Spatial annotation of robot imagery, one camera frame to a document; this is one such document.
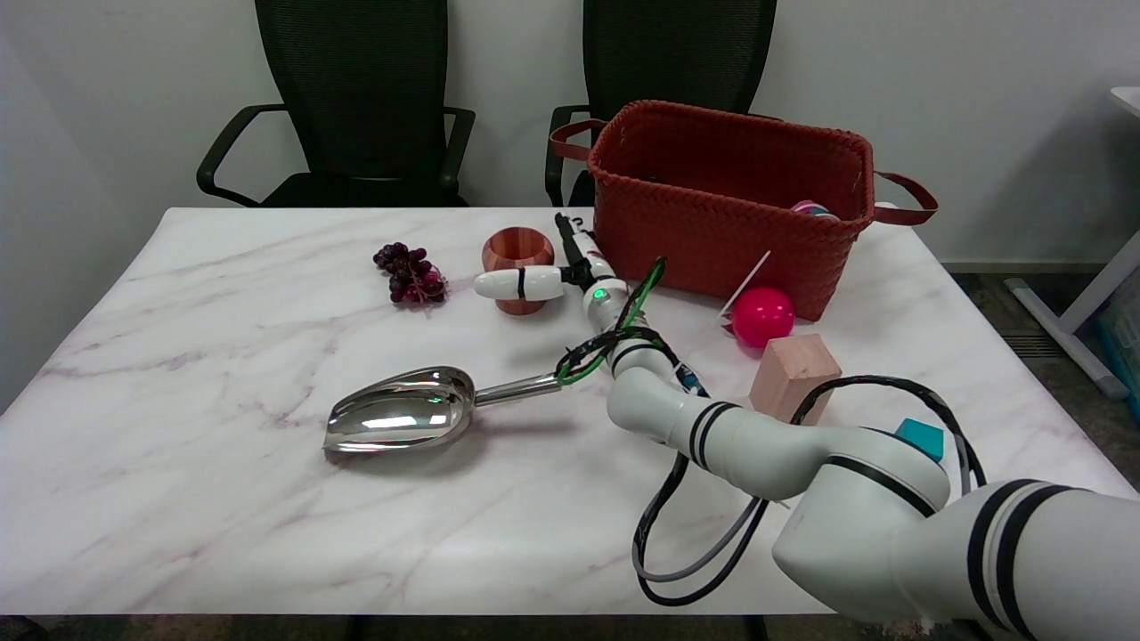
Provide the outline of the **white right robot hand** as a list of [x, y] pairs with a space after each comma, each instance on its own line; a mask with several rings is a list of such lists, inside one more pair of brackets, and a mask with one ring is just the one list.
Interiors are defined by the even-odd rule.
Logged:
[[586, 230], [578, 216], [555, 216], [559, 236], [565, 248], [565, 266], [521, 266], [499, 271], [480, 273], [474, 279], [478, 297], [495, 301], [546, 303], [563, 297], [565, 287], [583, 289], [584, 297], [627, 295], [630, 287], [619, 279], [602, 255], [593, 232]]

